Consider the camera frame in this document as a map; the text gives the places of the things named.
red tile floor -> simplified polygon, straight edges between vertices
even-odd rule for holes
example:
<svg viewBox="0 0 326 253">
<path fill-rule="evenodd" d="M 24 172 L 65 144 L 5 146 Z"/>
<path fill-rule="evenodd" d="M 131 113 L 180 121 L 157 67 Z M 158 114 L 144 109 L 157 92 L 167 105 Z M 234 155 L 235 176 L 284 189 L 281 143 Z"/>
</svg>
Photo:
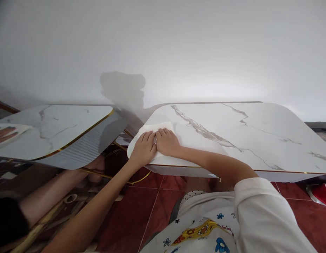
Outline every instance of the red tile floor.
<svg viewBox="0 0 326 253">
<path fill-rule="evenodd" d="M 136 176 L 146 174 L 147 169 L 142 168 Z M 315 249 L 326 253 L 326 207 L 311 201 L 303 185 L 272 184 L 288 200 L 299 227 Z M 184 187 L 181 177 L 155 173 L 133 186 L 126 186 L 123 200 L 112 206 L 97 234 L 97 250 L 138 253 L 152 234 L 168 225 Z"/>
</svg>

marble table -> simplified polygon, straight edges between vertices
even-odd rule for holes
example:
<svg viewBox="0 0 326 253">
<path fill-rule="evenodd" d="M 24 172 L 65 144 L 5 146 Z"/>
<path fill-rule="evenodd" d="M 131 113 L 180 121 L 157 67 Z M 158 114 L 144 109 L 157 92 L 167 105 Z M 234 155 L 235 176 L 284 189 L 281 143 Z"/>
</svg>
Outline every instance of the marble table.
<svg viewBox="0 0 326 253">
<path fill-rule="evenodd" d="M 32 129 L 0 148 L 0 157 L 64 169 L 81 168 L 102 153 L 126 128 L 111 106 L 41 105 L 0 120 Z"/>
<path fill-rule="evenodd" d="M 326 142 L 277 104 L 171 104 L 157 109 L 145 124 L 166 121 L 173 123 L 181 145 L 239 159 L 270 181 L 326 174 Z M 128 157 L 137 139 L 130 143 Z M 197 164 L 168 156 L 147 168 L 162 175 L 215 177 Z"/>
</svg>

white cloth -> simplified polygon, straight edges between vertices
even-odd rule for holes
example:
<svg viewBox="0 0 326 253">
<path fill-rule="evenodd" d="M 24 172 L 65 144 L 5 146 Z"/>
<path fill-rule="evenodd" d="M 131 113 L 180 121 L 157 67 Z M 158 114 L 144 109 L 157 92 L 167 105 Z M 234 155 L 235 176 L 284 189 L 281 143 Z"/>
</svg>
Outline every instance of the white cloth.
<svg viewBox="0 0 326 253">
<path fill-rule="evenodd" d="M 150 131 L 157 132 L 160 128 L 162 128 L 162 129 L 167 128 L 168 130 L 171 130 L 174 133 L 172 122 L 168 121 L 168 122 L 163 122 L 163 123 L 154 124 L 154 125 L 144 125 L 138 131 L 137 136 L 140 137 L 145 132 L 150 132 Z M 161 152 L 157 151 L 157 153 L 153 159 L 155 159 L 157 157 L 161 157 L 161 156 L 164 156 L 164 155 Z"/>
<path fill-rule="evenodd" d="M 147 252 L 316 252 L 293 211 L 272 184 L 251 178 L 234 192 L 188 199 L 177 220 L 141 251 Z"/>
<path fill-rule="evenodd" d="M 19 137 L 19 135 L 23 134 L 24 132 L 26 132 L 27 130 L 30 130 L 31 128 L 33 128 L 32 126 L 29 125 L 22 125 L 22 124 L 9 124 L 9 123 L 3 123 L 0 124 L 0 130 L 1 129 L 5 129 L 7 127 L 14 127 L 15 130 L 6 134 L 5 136 L 8 136 L 10 134 L 13 134 L 15 132 L 17 132 L 18 134 L 11 137 L 10 139 L 3 141 L 0 143 L 0 148 L 2 148 L 5 144 L 7 144 L 8 142 L 13 142 L 15 139 L 17 139 Z"/>
</svg>

